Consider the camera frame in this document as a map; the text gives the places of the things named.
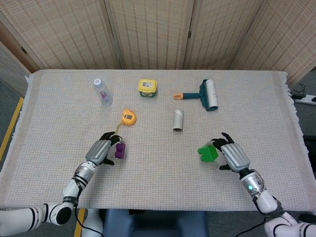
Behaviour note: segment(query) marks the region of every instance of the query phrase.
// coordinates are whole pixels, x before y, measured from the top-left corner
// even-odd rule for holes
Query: container label
[[[143,82],[143,87],[152,87],[153,84],[151,82]]]
[[[101,94],[102,99],[107,97],[107,94],[105,93],[105,91],[100,91],[100,94]]]
[[[152,93],[145,93],[145,92],[142,92],[142,95],[146,96],[146,97],[152,97],[153,96]]]
[[[132,119],[132,115],[125,115],[126,119]]]

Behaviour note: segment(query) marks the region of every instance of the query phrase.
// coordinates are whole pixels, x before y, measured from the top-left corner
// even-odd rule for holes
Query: robotic arm
[[[123,142],[115,132],[103,134],[96,141],[83,162],[75,171],[70,182],[63,191],[63,203],[45,203],[41,207],[31,207],[13,211],[0,211],[0,236],[10,236],[34,230],[42,222],[63,225],[71,217],[74,206],[78,205],[79,197],[94,175],[95,167],[101,164],[115,165],[107,159],[108,152],[115,143]]]
[[[281,206],[281,203],[273,197],[265,187],[260,174],[249,169],[250,160],[241,147],[232,138],[222,133],[226,138],[212,139],[216,147],[224,156],[226,165],[220,166],[220,170],[232,170],[239,174],[239,179],[246,188],[258,211],[267,217],[273,217],[265,224],[265,232],[268,237],[312,237],[316,233],[316,225],[309,223],[298,224],[296,220]]]

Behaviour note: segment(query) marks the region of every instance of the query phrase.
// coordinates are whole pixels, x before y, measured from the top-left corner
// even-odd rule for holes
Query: yellow container
[[[140,79],[138,91],[141,96],[154,97],[157,91],[157,81],[152,79]]]

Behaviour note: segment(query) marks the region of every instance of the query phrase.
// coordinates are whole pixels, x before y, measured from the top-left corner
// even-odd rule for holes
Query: robot finger
[[[231,168],[229,167],[228,164],[221,165],[221,166],[219,167],[219,169],[220,169],[220,170],[231,170]]]
[[[106,158],[102,161],[102,163],[103,164],[109,164],[109,165],[115,165],[114,161],[112,161],[110,159],[106,159]]]
[[[222,146],[229,144],[229,142],[226,141],[224,138],[219,138],[218,141],[221,143]]]
[[[228,143],[234,143],[234,141],[232,140],[232,138],[230,137],[230,135],[228,135],[228,134],[225,133],[225,132],[222,132],[222,135],[223,135],[224,137],[226,137]]]
[[[220,152],[222,152],[221,146],[217,141],[213,142],[213,146],[216,147]]]
[[[115,132],[106,132],[102,135],[100,140],[109,140],[109,138],[114,134]]]
[[[113,146],[115,143],[122,141],[122,138],[118,135],[114,135],[111,138],[109,138],[108,140],[111,141],[111,146]]]

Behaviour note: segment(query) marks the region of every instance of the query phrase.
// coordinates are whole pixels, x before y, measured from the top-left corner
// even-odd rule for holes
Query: green toy block
[[[200,159],[204,162],[213,162],[218,158],[216,148],[213,145],[203,146],[197,152],[201,155]]]

